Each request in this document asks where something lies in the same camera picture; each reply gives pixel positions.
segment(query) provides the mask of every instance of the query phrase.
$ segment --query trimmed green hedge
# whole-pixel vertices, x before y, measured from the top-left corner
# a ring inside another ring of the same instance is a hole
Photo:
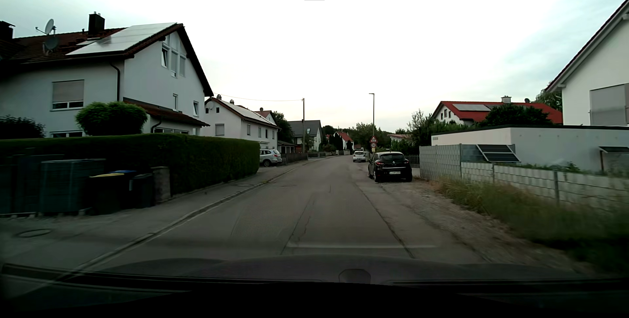
[[[29,147],[34,154],[64,154],[64,159],[105,158],[108,172],[167,166],[171,194],[255,174],[260,164],[260,145],[254,141],[171,133],[0,140],[0,162]]]

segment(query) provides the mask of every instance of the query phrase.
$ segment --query black car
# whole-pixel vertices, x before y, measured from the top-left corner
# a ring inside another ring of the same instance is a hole
[[[385,179],[403,178],[405,181],[413,181],[413,172],[410,162],[402,152],[378,152],[369,157],[367,166],[369,177],[380,183]]]

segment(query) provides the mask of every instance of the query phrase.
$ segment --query sidewalk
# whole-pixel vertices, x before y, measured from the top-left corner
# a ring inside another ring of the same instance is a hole
[[[2,264],[38,268],[88,269],[219,203],[262,186],[295,168],[322,159],[260,168],[253,176],[176,196],[171,201],[146,209],[128,209],[93,217],[2,218],[0,240],[3,248],[0,260]],[[17,236],[29,230],[40,230],[38,232],[43,235]]]

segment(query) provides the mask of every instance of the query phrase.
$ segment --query asphalt road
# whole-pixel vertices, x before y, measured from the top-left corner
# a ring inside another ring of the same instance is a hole
[[[312,162],[93,269],[154,259],[314,253],[483,262],[399,205],[387,188],[369,179],[367,164],[353,163],[351,156]]]

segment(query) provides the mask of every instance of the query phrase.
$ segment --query car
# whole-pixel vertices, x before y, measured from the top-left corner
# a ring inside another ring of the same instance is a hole
[[[278,150],[260,150],[260,164],[265,167],[282,163],[282,154]]]
[[[385,179],[402,178],[413,181],[413,171],[404,153],[396,151],[376,152],[369,157],[367,173],[376,183]]]
[[[364,151],[354,151],[354,157],[352,159],[352,161],[356,162],[366,162],[367,159],[365,158],[365,152]]]

